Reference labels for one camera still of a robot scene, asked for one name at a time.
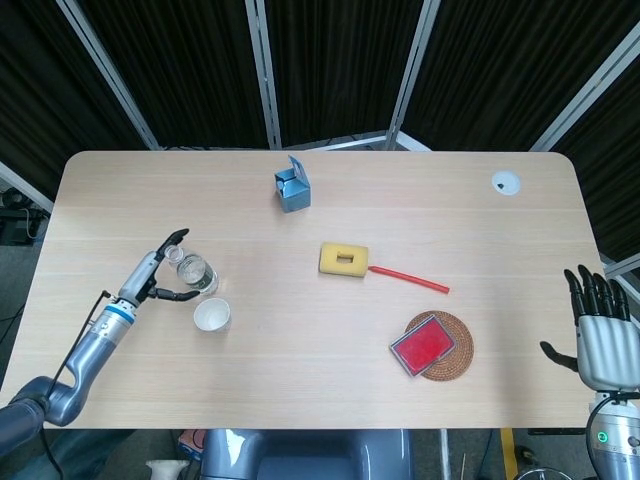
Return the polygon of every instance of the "table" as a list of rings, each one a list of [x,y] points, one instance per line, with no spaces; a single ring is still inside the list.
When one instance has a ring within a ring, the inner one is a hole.
[[[218,271],[227,335],[186,304],[148,300],[74,427],[577,427],[592,398],[545,358],[575,352],[562,270],[601,264],[570,162],[553,153],[291,152],[312,205],[284,214],[287,152],[84,152],[68,163],[0,401],[53,375],[102,289],[116,293],[169,233]],[[491,184],[511,170],[520,193]],[[451,287],[317,270],[324,241]],[[162,265],[158,284],[180,289]],[[388,345],[411,318],[462,319],[458,380],[410,378]]]

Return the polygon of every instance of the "robot finger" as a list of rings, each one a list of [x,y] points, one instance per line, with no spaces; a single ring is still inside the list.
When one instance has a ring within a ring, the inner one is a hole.
[[[584,265],[578,265],[578,273],[582,277],[582,285],[584,286],[584,296],[587,304],[587,314],[600,315],[602,308],[598,299],[598,289],[596,282]]]
[[[613,317],[613,295],[609,284],[602,275],[597,273],[593,274],[593,278],[596,281],[596,287],[598,288],[598,296],[600,297],[600,304],[602,305],[602,313],[607,317]]]
[[[615,302],[613,308],[613,315],[620,320],[630,321],[629,317],[629,302],[627,301],[627,294],[622,289],[620,284],[615,280],[611,280],[611,290],[613,291],[613,300]]]
[[[574,323],[578,325],[578,319],[587,314],[582,286],[571,270],[565,270],[564,277],[567,279],[569,291],[571,292],[571,307],[573,308]]]

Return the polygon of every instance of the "black curtain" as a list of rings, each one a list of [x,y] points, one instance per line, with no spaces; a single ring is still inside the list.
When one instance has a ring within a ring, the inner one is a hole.
[[[81,5],[161,145],[267,147],[244,2]]]
[[[636,0],[443,0],[402,130],[528,150],[639,20]]]
[[[640,58],[560,139],[589,212],[598,249],[622,260],[640,252]]]
[[[283,145],[386,130],[421,0],[268,0]]]
[[[69,157],[145,146],[52,1],[0,3],[0,161],[54,198]]]

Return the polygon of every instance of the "white robotic hand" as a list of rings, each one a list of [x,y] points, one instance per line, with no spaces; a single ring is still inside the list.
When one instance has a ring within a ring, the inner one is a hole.
[[[587,452],[598,478],[640,478],[640,331],[631,323],[627,296],[615,280],[578,266],[582,286],[569,270],[578,356],[562,355],[540,342],[545,355],[578,372],[596,398],[587,421]]]

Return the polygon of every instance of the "floor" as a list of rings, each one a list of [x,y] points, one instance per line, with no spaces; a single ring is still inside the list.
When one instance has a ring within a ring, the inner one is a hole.
[[[32,247],[0,247],[0,319],[13,316],[24,304],[33,273],[35,271],[40,244]],[[19,321],[0,320],[0,379],[4,378],[11,349],[19,327]],[[586,405],[576,406],[585,409]],[[526,430],[514,430],[516,445],[533,449],[540,462],[566,472],[574,479],[593,475],[584,448],[584,436],[530,436]],[[48,431],[53,441],[58,432]],[[145,461],[150,459],[185,458],[176,448],[179,432],[169,430],[138,430],[125,440],[109,458],[99,480],[147,480],[150,476]],[[487,450],[482,472],[478,472],[489,436],[491,443]],[[441,478],[440,447],[437,431],[416,430],[412,433],[413,458],[416,480]],[[505,479],[500,432],[489,430],[450,430],[450,463],[452,478],[463,478],[461,467],[465,457],[464,478]],[[19,470],[33,458],[42,453],[38,441],[32,441],[10,455],[0,458],[0,479],[10,478],[11,473]],[[198,465],[190,468],[189,479],[195,478]]]

